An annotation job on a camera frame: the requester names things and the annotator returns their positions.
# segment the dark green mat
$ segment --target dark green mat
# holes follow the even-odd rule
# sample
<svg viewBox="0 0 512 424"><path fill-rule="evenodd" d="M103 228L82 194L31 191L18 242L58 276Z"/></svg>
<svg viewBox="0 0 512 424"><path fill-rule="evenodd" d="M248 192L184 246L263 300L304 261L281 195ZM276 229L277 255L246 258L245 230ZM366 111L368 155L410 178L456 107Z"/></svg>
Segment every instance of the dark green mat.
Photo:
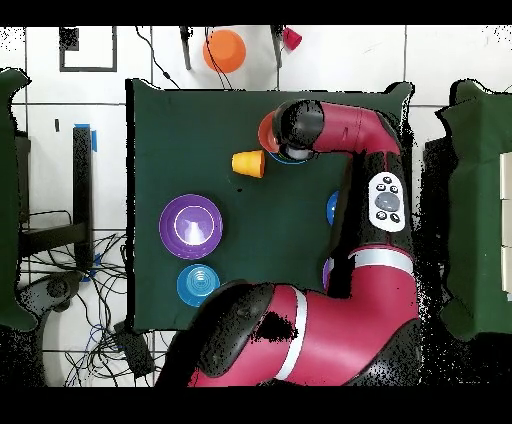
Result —
<svg viewBox="0 0 512 424"><path fill-rule="evenodd" d="M255 179L233 173L231 157L260 149L260 121L289 99L319 99L378 110L398 127L402 118L407 119L404 106L412 94L411 84L395 84L386 93L361 94L164 91L140 80L132 83L134 327L188 327L197 309L178 297L176 278L191 263L211 266L221 283L244 278L321 290L330 236L325 207L340 187L346 158L323 155L306 164L283 165L266 154L265 176ZM194 262L170 254L158 232L167 203L186 193L211 199L224 221L217 249Z"/></svg>
<svg viewBox="0 0 512 424"><path fill-rule="evenodd" d="M20 230L18 165L14 141L15 121L11 115L14 94L29 82L17 69L0 69L0 325L21 331L33 330L37 320L16 301L18 283L18 232Z"/></svg>
<svg viewBox="0 0 512 424"><path fill-rule="evenodd" d="M441 115L459 158L449 182L450 272L454 298L441 318L462 340L481 332L512 333L512 302L501 285L500 154L512 151L512 95L454 86Z"/></svg>

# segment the white floor tile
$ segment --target white floor tile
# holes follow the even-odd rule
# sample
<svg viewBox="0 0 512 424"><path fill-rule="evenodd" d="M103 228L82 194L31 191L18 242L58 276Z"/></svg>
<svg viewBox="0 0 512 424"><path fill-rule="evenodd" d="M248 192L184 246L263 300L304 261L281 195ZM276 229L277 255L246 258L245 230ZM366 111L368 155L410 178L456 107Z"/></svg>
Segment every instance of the white floor tile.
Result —
<svg viewBox="0 0 512 424"><path fill-rule="evenodd" d="M403 25L290 25L302 42L283 50L280 88L377 92L403 81Z"/></svg>
<svg viewBox="0 0 512 424"><path fill-rule="evenodd" d="M125 113L124 106L28 106L31 212L64 209L72 214L73 127L90 124L97 136L97 151L92 152L93 226L126 228Z"/></svg>
<svg viewBox="0 0 512 424"><path fill-rule="evenodd" d="M23 27L0 27L1 68L25 70L25 29ZM14 95L13 102L25 102L24 89Z"/></svg>
<svg viewBox="0 0 512 424"><path fill-rule="evenodd" d="M68 352L68 358L73 361L77 368L86 368L86 360L83 353ZM115 387L112 378L102 378L101 374L108 376L106 369L98 369L98 375L90 376L86 369L82 369L77 376L74 365L66 358L65 352L43 352L43 364L47 384L50 387ZM107 366L114 376L128 370L128 363L124 360L109 360ZM115 378L118 387L152 387L153 373L144 377L137 378L134 381L133 373L121 375Z"/></svg>
<svg viewBox="0 0 512 424"><path fill-rule="evenodd" d="M155 352L167 352L176 331L155 331Z"/></svg>
<svg viewBox="0 0 512 424"><path fill-rule="evenodd" d="M18 280L18 288L21 289L26 285L30 284L30 276L29 276L29 266L28 260L22 261L20 264L20 278Z"/></svg>
<svg viewBox="0 0 512 424"><path fill-rule="evenodd" d="M510 25L410 25L406 78L416 85L412 104L448 105L450 87L474 78L486 88L512 85Z"/></svg>
<svg viewBox="0 0 512 424"><path fill-rule="evenodd" d="M79 363L83 357L82 353L69 352L71 360ZM50 387L63 387L71 377L73 365L68 362L64 352L43 352L43 364L46 375L46 384Z"/></svg>
<svg viewBox="0 0 512 424"><path fill-rule="evenodd" d="M435 108L411 108L409 124L414 132L412 151L412 209L418 212L421 193L421 170L423 169L423 150L425 143L444 137L446 132L443 124L435 115Z"/></svg>
<svg viewBox="0 0 512 424"><path fill-rule="evenodd" d="M139 28L141 35L149 37L149 27ZM104 33L101 27L97 31L79 27L79 51L66 55L71 53L75 65L101 66L112 51ZM117 54L117 72L60 72L59 29L27 28L27 68L32 79L28 102L125 103L126 78L151 78L151 51L134 26L117 27Z"/></svg>
<svg viewBox="0 0 512 424"><path fill-rule="evenodd" d="M109 236L113 233L95 231L94 238L99 240L100 238ZM112 249L109 250L103 257L101 263L103 266L117 267L116 270L123 271L124 264L121 258L119 247L124 244L124 240L119 241ZM105 240L97 245L95 253L103 253L107 248L108 240ZM38 254L43 261L48 260L46 254ZM56 256L57 262L67 261L65 255L61 257ZM35 264L31 262L31 268L34 270L45 269L44 265ZM37 278L37 274L31 274L32 278ZM111 314L111 325L110 328L113 330L114 324L123 321L126 318L127 307L126 307L126 290L127 284L125 279L111 278L106 272L98 271L95 278L99 281L97 285L98 289L102 289L102 296L106 298L106 302L110 309ZM83 299L87 306L87 316L89 321L93 325L102 326L106 325L106 307L99 303L98 292L94 288L94 283L81 282L78 294ZM46 323L44 337L43 337L43 349L44 350L85 350L90 337L91 326L86 319L86 309L80 299L75 296L71 300L71 306L69 309L62 313L52 312ZM148 336L149 348L153 346L152 336Z"/></svg>
<svg viewBox="0 0 512 424"><path fill-rule="evenodd" d="M235 31L245 43L246 57L243 65L236 71L226 74L232 87L245 90L272 90L276 86L276 59L270 26L235 25L215 28L215 30L220 29ZM189 39L192 69L187 71L179 27L153 27L156 61L181 88L222 88L217 73L210 69L204 61L205 39L204 27L194 27L193 35ZM171 81L163 76L157 66L153 66L153 79L154 84L158 87L176 88Z"/></svg>
<svg viewBox="0 0 512 424"><path fill-rule="evenodd" d="M27 131L27 118L25 108L25 105L11 106L11 113L16 121L16 129L18 131Z"/></svg>

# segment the blue tape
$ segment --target blue tape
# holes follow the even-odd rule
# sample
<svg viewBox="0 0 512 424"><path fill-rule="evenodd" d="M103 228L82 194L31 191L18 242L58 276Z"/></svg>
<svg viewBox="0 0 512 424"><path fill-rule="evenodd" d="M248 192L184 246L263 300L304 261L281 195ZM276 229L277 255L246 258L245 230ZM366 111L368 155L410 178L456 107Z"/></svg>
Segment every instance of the blue tape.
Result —
<svg viewBox="0 0 512 424"><path fill-rule="evenodd" d="M96 255L94 255L94 262L93 263L96 266L100 266L100 264L101 264L101 253L96 253ZM91 270L89 270L89 275L91 277L94 277L97 272L98 272L97 270L91 269ZM82 278L82 280L81 280L82 283L88 283L90 281L91 281L91 278L89 276L86 276L86 277Z"/></svg>
<svg viewBox="0 0 512 424"><path fill-rule="evenodd" d="M97 145L96 145L96 130L94 130L92 132L91 139L92 139L92 150L94 152L97 152L98 148L97 148Z"/></svg>

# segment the blue bowl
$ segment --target blue bowl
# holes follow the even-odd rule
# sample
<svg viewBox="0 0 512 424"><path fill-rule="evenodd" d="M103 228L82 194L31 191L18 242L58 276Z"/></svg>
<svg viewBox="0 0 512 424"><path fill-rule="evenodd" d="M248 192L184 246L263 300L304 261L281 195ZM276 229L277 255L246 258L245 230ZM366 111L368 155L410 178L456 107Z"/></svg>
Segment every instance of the blue bowl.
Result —
<svg viewBox="0 0 512 424"><path fill-rule="evenodd" d="M336 210L336 203L338 203L338 194L339 191L335 191L327 201L327 221L329 221L331 226L334 222L334 211Z"/></svg>
<svg viewBox="0 0 512 424"><path fill-rule="evenodd" d="M198 308L217 288L220 280L216 272L206 265L190 265L180 272L176 290L187 305Z"/></svg>

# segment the floor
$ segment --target floor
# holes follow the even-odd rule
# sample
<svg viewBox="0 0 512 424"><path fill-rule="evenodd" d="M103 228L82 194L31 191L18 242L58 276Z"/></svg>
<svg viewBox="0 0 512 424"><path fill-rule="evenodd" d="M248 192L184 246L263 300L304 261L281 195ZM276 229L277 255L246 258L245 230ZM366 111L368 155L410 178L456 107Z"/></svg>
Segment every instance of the floor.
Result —
<svg viewBox="0 0 512 424"><path fill-rule="evenodd" d="M280 89L330 91L383 91L396 81L415 85L409 121L415 133L413 204L419 196L422 148L426 141L445 135L434 112L448 104L450 86L461 78L474 78L485 87L504 91L512 85L512 43L509 26L303 26L290 25L303 36L293 52L283 51ZM244 39L244 65L228 75L235 89L272 90L276 87L275 57L268 26L237 26ZM190 39L192 70L184 65L178 27L138 27L153 46L160 66L182 88L220 88L215 72L202 58L204 28L194 28ZM66 52L67 66L110 66L110 27L79 27L79 50ZM117 28L117 72L60 72L58 28L0 28L0 68L25 70L32 80L13 99L12 112L20 130L32 140L30 155L31 212L72 211L72 127L90 124L97 134L93 152L95 239L122 236L126 228L126 124L125 78L145 79L157 87L173 88L151 60L151 51L135 27ZM58 131L55 120L58 119ZM67 223L64 213L36 215L33 228ZM102 253L108 240L96 249ZM57 260L65 261L63 255ZM21 283L41 277L47 266L37 258L23 263ZM122 267L116 247L103 262ZM108 276L98 273L105 283ZM108 304L112 321L126 314L126 281L114 283ZM90 320L100 322L98 295L90 282L82 282L80 296ZM71 357L79 361L87 350L91 326L84 304L74 298L64 313L52 313L44 336L44 361L48 383L62 386L72 370ZM173 332L145 335L157 365ZM118 384L153 385L158 372ZM112 379L94 385L113 385Z"/></svg>

